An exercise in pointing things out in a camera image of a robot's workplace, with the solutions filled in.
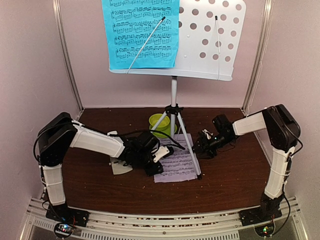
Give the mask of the blue sheet music page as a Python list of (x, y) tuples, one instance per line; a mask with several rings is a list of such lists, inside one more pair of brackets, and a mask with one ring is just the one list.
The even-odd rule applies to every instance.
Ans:
[(166, 69), (179, 48), (178, 0), (103, 0), (109, 69)]

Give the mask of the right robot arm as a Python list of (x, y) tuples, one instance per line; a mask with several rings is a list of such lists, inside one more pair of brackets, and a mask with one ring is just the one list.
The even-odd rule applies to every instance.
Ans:
[(285, 197), (284, 188), (291, 172), (293, 156), (298, 152), (301, 128), (283, 104), (270, 106), (240, 120), (230, 122), (226, 115), (220, 114), (212, 120), (218, 134), (213, 135), (206, 129), (199, 137), (193, 151), (204, 158), (212, 159), (218, 149), (234, 142), (248, 133), (266, 130), (272, 146), (272, 163), (268, 182), (256, 210), (259, 220), (266, 221), (279, 209)]

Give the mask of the white music stand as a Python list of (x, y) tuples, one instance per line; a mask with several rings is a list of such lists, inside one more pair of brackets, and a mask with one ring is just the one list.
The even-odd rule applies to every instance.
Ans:
[(183, 122), (177, 103), (179, 77), (231, 81), (246, 15), (242, 0), (179, 0), (179, 45), (173, 68), (109, 70), (115, 74), (171, 77), (171, 134)]

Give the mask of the purple sheet music page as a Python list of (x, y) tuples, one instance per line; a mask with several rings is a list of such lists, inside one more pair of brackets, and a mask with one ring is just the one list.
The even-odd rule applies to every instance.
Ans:
[(175, 183), (197, 179), (195, 165), (189, 152), (183, 134), (175, 134), (174, 139), (180, 143), (185, 150), (174, 147), (174, 153), (166, 158), (160, 159), (163, 172), (154, 175), (155, 183)]

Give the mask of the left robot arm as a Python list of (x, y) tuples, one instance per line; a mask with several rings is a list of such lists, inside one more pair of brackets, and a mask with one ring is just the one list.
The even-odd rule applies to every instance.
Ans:
[(34, 146), (38, 148), (38, 161), (50, 208), (61, 222), (72, 218), (66, 202), (63, 186), (62, 164), (70, 148), (85, 149), (124, 161), (132, 167), (142, 168), (148, 176), (163, 172), (159, 140), (150, 132), (142, 131), (138, 136), (117, 131), (103, 133), (73, 120), (62, 112), (42, 128)]

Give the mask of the grey metronome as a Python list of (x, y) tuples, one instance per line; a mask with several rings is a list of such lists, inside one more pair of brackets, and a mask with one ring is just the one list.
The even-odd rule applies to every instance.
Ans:
[(109, 165), (111, 166), (114, 175), (123, 175), (133, 170), (133, 167), (127, 165), (125, 161), (113, 157), (110, 157)]

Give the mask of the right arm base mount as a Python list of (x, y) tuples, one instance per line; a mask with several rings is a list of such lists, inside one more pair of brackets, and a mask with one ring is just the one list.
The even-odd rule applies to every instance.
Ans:
[(271, 237), (276, 232), (275, 219), (281, 216), (280, 210), (277, 210), (275, 214), (262, 216), (258, 207), (239, 212), (242, 226), (253, 226), (255, 233), (263, 238)]

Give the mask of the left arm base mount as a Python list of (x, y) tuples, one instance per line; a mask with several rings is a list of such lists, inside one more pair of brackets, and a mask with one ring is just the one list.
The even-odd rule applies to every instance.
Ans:
[(46, 211), (45, 217), (57, 223), (53, 227), (53, 233), (61, 239), (70, 237), (77, 227), (86, 227), (90, 213), (85, 210), (70, 208), (69, 217), (60, 217), (52, 209)]

